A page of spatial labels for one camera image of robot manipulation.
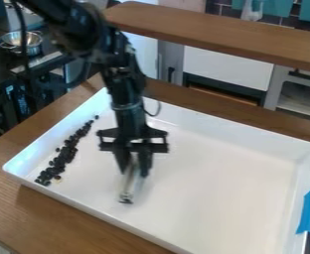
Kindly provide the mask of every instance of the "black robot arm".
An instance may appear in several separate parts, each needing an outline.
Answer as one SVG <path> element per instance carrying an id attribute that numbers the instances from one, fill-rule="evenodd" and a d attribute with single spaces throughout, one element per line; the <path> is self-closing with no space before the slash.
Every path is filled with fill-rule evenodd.
<path id="1" fill-rule="evenodd" d="M 168 152 L 167 133 L 147 125 L 142 97 L 146 77 L 128 39 L 90 4 L 73 0 L 16 1 L 45 18 L 60 48 L 100 65 L 117 128 L 97 132 L 99 147 L 114 154 L 123 174 L 134 160 L 131 153 L 135 153 L 140 176 L 147 177 L 153 154 Z M 154 138 L 163 142 L 154 144 Z"/>

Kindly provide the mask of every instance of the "wooden table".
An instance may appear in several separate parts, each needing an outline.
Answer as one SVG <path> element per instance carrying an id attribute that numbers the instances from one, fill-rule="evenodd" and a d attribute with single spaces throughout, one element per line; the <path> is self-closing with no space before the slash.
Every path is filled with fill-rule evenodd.
<path id="1" fill-rule="evenodd" d="M 172 43 L 310 70 L 310 32 L 127 2 L 107 9 L 121 30 Z"/>
<path id="2" fill-rule="evenodd" d="M 27 254 L 170 253 L 41 193 L 21 187 L 3 164 L 102 87 L 99 76 L 85 82 L 0 138 L 0 242 Z M 164 82 L 148 81 L 162 101 L 310 141 L 310 121 L 228 101 Z"/>

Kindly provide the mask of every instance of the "metal pot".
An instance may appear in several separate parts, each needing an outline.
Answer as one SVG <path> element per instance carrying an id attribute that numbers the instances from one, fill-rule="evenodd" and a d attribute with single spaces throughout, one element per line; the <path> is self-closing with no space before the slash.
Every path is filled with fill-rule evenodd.
<path id="1" fill-rule="evenodd" d="M 27 32 L 27 55 L 33 57 L 42 51 L 42 33 L 40 31 Z M 17 56 L 22 54 L 21 32 L 11 32 L 2 36 L 0 48 L 8 50 Z"/>

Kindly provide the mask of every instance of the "black cable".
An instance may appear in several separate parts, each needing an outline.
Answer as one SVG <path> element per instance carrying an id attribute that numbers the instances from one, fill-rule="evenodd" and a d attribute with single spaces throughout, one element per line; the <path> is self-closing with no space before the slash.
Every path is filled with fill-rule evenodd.
<path id="1" fill-rule="evenodd" d="M 27 28 L 26 28 L 26 23 L 25 19 L 23 16 L 22 9 L 19 7 L 18 3 L 16 0 L 11 0 L 12 6 L 15 9 L 15 12 L 17 14 L 19 23 L 21 24 L 21 49 L 22 49 L 22 57 L 24 61 L 24 68 L 25 68 L 25 73 L 27 78 L 30 77 L 30 67 L 29 67 L 29 59 L 28 59 L 28 54 L 27 54 Z"/>
<path id="2" fill-rule="evenodd" d="M 162 104 L 161 104 L 161 102 L 160 102 L 159 100 L 157 100 L 157 109 L 156 109 L 155 114 L 149 113 L 149 112 L 144 108 L 144 105 L 143 105 L 143 111 L 144 111 L 147 115 L 152 116 L 152 117 L 158 116 L 158 115 L 160 114 L 160 112 L 161 112 L 161 109 L 162 109 Z"/>

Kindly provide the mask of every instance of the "white tray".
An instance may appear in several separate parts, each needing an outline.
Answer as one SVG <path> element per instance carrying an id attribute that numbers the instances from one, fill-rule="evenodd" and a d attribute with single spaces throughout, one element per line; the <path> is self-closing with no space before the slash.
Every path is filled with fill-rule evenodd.
<path id="1" fill-rule="evenodd" d="M 149 111 L 156 102 L 145 99 Z M 34 183 L 57 147 L 93 115 L 63 181 Z M 115 126 L 103 89 L 4 166 L 23 185 L 178 253 L 302 254 L 296 235 L 310 191 L 310 143 L 162 103 L 152 127 L 169 132 L 142 195 L 117 201 L 121 175 L 95 132 Z"/>

